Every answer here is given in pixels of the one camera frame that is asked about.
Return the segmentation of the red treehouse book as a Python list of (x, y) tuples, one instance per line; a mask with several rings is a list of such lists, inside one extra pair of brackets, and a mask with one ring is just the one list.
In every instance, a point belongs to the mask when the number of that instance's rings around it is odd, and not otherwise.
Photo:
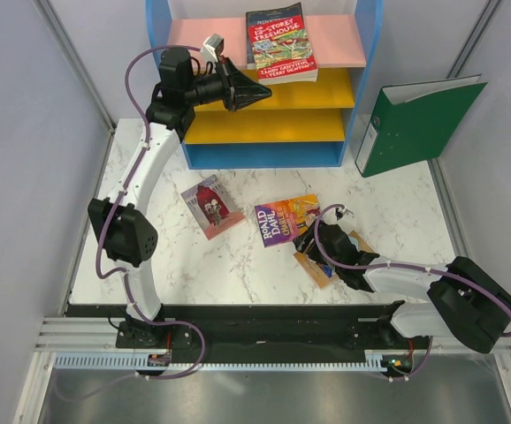
[(317, 60), (301, 14), (250, 26), (248, 34), (260, 84), (317, 81)]

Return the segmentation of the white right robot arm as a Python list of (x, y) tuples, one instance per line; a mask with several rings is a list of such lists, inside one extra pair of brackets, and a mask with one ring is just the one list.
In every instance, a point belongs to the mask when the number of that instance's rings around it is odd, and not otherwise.
[(511, 295), (470, 258), (429, 266), (391, 261), (358, 249), (337, 224), (320, 220), (294, 245), (353, 290), (414, 300), (394, 303), (378, 324), (379, 341), (387, 347), (413, 337), (453, 337), (488, 353), (500, 338), (511, 337)]

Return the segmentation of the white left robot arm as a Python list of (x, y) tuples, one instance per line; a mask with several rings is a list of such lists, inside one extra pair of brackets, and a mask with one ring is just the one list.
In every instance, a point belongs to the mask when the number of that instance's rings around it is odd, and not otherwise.
[[(159, 81), (149, 106), (139, 109), (143, 130), (131, 162), (102, 200), (88, 204), (94, 231), (95, 272), (104, 280), (120, 275), (126, 295), (124, 320), (118, 325), (118, 349), (156, 349), (168, 344), (174, 321), (166, 321), (156, 293), (151, 257), (157, 231), (147, 209), (157, 181), (194, 122), (195, 107), (221, 102), (237, 111), (271, 97), (271, 90), (241, 72), (224, 51), (217, 34), (202, 47), (172, 45), (148, 49), (139, 58), (159, 53)], [(200, 64), (199, 52), (206, 60)]]

